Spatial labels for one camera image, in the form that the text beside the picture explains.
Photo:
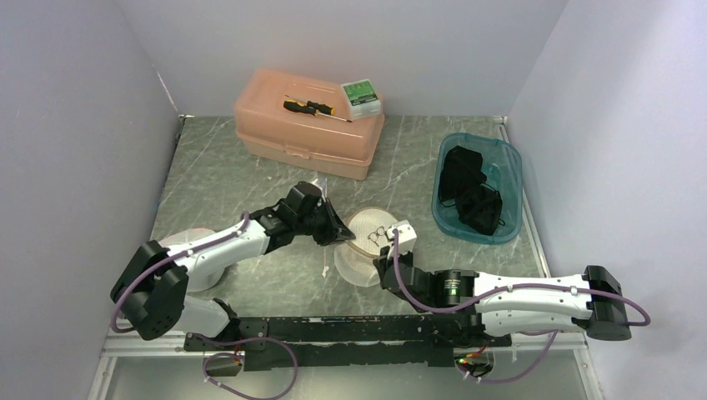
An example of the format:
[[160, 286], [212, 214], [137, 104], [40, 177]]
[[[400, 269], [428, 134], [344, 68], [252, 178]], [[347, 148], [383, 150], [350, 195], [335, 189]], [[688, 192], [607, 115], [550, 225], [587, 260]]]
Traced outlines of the white mesh laundry bag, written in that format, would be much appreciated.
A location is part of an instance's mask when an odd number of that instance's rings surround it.
[[393, 214], [378, 207], [362, 208], [344, 220], [355, 239], [336, 246], [333, 257], [338, 273], [346, 282], [362, 288], [379, 285], [374, 259], [389, 244], [387, 229], [398, 221]]

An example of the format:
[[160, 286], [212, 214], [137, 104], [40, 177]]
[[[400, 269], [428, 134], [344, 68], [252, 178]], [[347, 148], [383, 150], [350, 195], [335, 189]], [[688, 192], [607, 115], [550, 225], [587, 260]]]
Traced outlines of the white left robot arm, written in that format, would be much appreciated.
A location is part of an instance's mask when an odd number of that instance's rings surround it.
[[321, 187], [294, 185], [273, 206], [244, 212], [222, 231], [176, 246], [144, 243], [114, 284], [110, 327], [136, 332], [143, 340], [178, 330], [207, 338], [217, 349], [232, 348], [240, 337], [240, 319], [222, 299], [204, 300], [225, 268], [288, 246], [297, 236], [325, 247], [355, 239]]

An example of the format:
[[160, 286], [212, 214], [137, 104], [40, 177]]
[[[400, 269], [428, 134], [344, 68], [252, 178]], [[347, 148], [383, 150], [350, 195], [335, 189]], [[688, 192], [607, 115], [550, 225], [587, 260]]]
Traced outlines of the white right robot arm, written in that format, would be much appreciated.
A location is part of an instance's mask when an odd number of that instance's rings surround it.
[[632, 337], [622, 287], [602, 266], [556, 278], [505, 277], [449, 269], [426, 272], [414, 255], [385, 247], [373, 265], [382, 289], [419, 313], [466, 314], [459, 324], [465, 343], [489, 337], [542, 331], [583, 332], [602, 341]]

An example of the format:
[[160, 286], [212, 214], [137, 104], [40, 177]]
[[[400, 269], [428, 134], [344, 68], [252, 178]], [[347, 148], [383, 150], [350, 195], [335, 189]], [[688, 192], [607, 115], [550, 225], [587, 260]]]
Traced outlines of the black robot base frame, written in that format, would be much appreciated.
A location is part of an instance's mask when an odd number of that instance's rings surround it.
[[233, 317], [221, 333], [182, 315], [188, 352], [238, 349], [247, 372], [300, 367], [422, 363], [450, 367], [463, 350], [508, 347], [509, 335], [490, 337], [466, 314], [326, 317]]

